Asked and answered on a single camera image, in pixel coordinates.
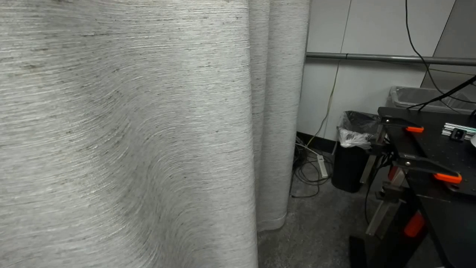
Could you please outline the white power strip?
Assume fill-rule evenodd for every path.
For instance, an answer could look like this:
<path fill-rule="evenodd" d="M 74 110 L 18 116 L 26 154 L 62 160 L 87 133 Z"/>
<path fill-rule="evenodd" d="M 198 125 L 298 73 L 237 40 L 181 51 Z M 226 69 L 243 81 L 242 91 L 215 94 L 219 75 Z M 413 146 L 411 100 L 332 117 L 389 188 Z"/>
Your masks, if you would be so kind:
<path fill-rule="evenodd" d="M 321 178 L 328 179 L 329 174 L 328 174 L 328 170 L 327 170 L 327 167 L 326 167 L 325 158 L 323 157 L 323 155 L 317 154 L 316 159 L 317 159 L 317 163 L 318 163 L 318 166 L 319 166 L 319 171 L 320 171 Z"/>

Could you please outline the black clamp with orange tips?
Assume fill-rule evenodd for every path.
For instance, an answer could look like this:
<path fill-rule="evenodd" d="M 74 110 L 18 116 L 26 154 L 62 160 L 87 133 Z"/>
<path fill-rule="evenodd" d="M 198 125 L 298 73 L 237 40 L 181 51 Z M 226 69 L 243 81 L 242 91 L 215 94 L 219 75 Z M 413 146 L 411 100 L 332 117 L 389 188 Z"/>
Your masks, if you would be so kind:
<path fill-rule="evenodd" d="M 433 177 L 439 181 L 451 184 L 460 184 L 462 182 L 462 175 L 459 172 L 425 157 L 400 154 L 394 160 L 394 165 L 405 170 L 415 170 L 432 174 Z"/>
<path fill-rule="evenodd" d="M 422 133 L 424 131 L 424 127 L 421 125 L 398 117 L 381 117 L 380 124 L 386 128 L 397 128 L 411 133 Z"/>

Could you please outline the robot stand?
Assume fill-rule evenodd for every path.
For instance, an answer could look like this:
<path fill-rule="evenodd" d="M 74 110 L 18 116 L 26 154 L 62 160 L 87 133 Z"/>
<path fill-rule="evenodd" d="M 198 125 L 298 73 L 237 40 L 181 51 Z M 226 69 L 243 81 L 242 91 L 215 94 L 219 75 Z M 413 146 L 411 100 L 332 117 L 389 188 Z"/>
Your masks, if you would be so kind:
<path fill-rule="evenodd" d="M 350 237 L 350 268 L 404 268 L 427 234 L 446 268 L 476 268 L 476 145 L 452 141 L 441 134 L 445 123 L 476 127 L 470 115 L 379 107 L 381 117 L 398 117 L 424 127 L 411 133 L 380 124 L 360 182 L 367 183 L 378 168 L 377 157 L 388 152 L 391 180 L 377 192 L 381 200 L 368 225 L 375 236 L 389 207 L 398 204 L 390 225 L 366 251 L 365 238 Z M 434 160 L 462 175 L 460 184 L 439 181 L 432 174 L 394 165 L 400 154 Z"/>

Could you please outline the black trash bin with liner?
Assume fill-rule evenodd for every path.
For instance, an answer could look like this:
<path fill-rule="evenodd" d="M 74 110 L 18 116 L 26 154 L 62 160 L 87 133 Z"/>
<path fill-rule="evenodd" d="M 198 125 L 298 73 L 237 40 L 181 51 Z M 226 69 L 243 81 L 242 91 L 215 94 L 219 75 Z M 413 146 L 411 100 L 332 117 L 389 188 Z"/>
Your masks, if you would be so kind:
<path fill-rule="evenodd" d="M 337 126 L 337 144 L 331 183 L 338 190 L 357 193 L 369 158 L 368 151 L 379 127 L 379 116 L 345 111 Z"/>

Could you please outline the clear plastic storage bin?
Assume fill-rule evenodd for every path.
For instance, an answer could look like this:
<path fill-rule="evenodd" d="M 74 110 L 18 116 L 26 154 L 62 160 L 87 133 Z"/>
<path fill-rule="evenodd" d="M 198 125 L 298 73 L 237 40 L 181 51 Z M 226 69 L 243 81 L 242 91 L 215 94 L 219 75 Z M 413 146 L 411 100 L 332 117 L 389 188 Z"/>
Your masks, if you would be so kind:
<path fill-rule="evenodd" d="M 436 98 L 441 93 L 432 88 L 394 86 L 390 89 L 386 99 L 386 107 L 408 108 L 430 99 Z M 466 94 L 459 91 L 452 98 L 447 97 L 441 101 L 428 104 L 424 111 L 470 114 L 476 110 L 476 100 L 470 100 Z"/>

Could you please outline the grey fabric curtain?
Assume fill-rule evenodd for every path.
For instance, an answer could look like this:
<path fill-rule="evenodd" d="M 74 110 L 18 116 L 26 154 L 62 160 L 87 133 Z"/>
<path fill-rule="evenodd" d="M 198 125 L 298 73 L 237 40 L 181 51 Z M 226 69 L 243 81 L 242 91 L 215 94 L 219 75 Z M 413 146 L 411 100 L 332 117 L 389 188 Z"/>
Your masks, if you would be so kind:
<path fill-rule="evenodd" d="M 312 0 L 0 0 L 0 268 L 258 268 Z"/>

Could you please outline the grey wall rail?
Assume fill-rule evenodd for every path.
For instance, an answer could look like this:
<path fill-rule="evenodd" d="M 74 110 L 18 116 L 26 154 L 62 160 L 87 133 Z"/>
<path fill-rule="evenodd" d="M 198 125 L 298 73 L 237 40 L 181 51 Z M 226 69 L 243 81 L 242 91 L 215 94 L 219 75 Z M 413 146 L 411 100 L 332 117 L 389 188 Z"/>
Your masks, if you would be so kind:
<path fill-rule="evenodd" d="M 331 52 L 308 52 L 307 58 L 332 59 L 332 60 L 355 60 L 355 61 L 382 61 L 388 63 L 428 63 L 442 66 L 472 66 L 476 67 L 476 59 L 451 58 L 451 57 L 419 57 L 405 55 L 382 55 L 362 53 L 331 53 Z"/>

